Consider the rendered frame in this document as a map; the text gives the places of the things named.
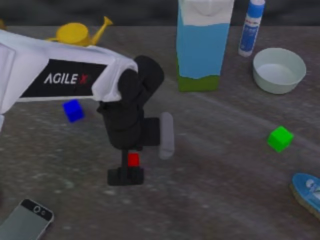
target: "white bowl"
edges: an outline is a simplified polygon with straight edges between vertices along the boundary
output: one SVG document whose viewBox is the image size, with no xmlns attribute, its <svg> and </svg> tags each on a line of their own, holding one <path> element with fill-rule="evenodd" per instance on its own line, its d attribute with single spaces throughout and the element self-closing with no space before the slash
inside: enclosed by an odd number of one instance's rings
<svg viewBox="0 0 320 240">
<path fill-rule="evenodd" d="M 253 59 L 253 78 L 256 84 L 271 94 L 292 91 L 306 76 L 303 59 L 283 48 L 267 48 Z"/>
</svg>

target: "blue shoe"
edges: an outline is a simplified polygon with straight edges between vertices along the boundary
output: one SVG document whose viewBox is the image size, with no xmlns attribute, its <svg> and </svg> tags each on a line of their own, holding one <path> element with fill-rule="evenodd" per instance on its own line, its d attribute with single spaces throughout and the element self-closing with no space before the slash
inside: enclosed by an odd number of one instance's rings
<svg viewBox="0 0 320 240">
<path fill-rule="evenodd" d="M 297 194 L 320 213 L 320 179 L 305 173 L 296 173 L 292 178 Z"/>
</svg>

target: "gray phone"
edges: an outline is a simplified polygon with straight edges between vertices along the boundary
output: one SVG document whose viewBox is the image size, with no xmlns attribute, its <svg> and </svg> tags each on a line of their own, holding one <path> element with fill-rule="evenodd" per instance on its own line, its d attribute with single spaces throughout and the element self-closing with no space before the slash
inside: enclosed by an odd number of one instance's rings
<svg viewBox="0 0 320 240">
<path fill-rule="evenodd" d="M 0 240 L 38 240 L 53 220 L 52 211 L 25 199 L 0 226 Z"/>
</svg>

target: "blue cube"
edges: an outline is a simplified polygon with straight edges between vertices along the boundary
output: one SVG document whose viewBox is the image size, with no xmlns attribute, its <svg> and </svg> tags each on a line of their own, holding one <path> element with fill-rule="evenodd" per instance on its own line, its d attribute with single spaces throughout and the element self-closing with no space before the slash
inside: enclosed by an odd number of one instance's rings
<svg viewBox="0 0 320 240">
<path fill-rule="evenodd" d="M 82 110 L 80 103 L 76 99 L 65 102 L 63 104 L 63 108 L 70 123 L 73 123 L 85 117 L 84 111 Z"/>
</svg>

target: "gray table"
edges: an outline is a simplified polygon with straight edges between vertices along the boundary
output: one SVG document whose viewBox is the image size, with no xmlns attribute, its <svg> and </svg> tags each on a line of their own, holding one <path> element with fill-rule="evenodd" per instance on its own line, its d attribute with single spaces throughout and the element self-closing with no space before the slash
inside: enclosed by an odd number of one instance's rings
<svg viewBox="0 0 320 240">
<path fill-rule="evenodd" d="M 35 38 L 56 27 L 9 27 Z M 319 222 L 293 199 L 296 172 L 320 175 L 320 28 L 263 27 L 256 51 L 283 47 L 306 62 L 290 94 L 263 92 L 253 82 L 252 58 L 237 55 L 240 27 L 230 29 L 218 91 L 180 93 L 174 27 L 110 27 L 100 45 L 163 66 L 163 86 L 146 114 L 175 120 L 176 154 L 141 154 L 145 184 L 107 186 L 120 163 L 97 103 L 82 100 L 86 118 L 68 123 L 60 101 L 17 103 L 0 135 L 0 220 L 23 198 L 55 212 L 46 240 L 316 240 Z M 268 134 L 284 125 L 292 146 L 275 153 Z"/>
</svg>

